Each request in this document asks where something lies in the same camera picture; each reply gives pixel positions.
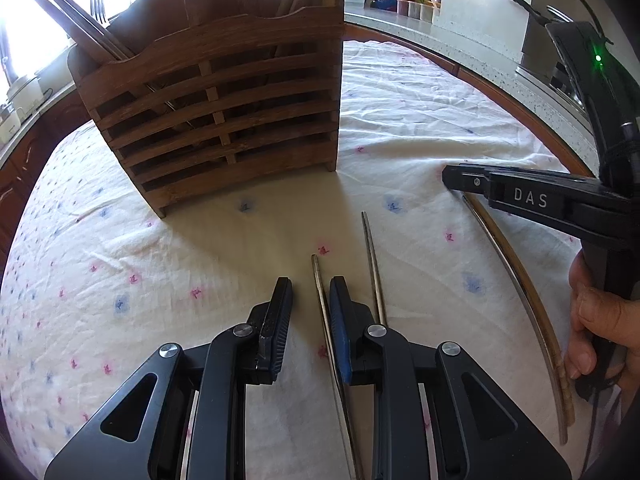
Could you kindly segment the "person's right hand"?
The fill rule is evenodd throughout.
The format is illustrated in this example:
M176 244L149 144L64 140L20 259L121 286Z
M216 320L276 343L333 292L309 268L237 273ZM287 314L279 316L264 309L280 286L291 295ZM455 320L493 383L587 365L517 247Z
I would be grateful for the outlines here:
M593 286L583 252L578 252L568 272L570 284L570 338L565 368L570 379L590 374L597 355L589 335L600 336L627 348L617 385L632 399L639 389L639 301L602 292Z

